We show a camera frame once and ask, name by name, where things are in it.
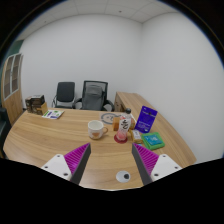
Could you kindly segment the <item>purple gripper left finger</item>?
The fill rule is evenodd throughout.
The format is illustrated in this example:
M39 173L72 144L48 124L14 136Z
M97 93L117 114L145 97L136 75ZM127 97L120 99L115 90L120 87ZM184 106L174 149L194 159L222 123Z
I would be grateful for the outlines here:
M56 154L42 169L65 180L79 184L91 154L91 145L84 144L69 153Z

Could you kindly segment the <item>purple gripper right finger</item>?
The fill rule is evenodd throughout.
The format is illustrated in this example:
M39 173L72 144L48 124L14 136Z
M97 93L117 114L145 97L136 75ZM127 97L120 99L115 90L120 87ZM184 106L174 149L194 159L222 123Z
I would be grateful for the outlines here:
M152 183L181 170L181 167L167 154L157 155L136 143L132 144L132 154L144 184Z

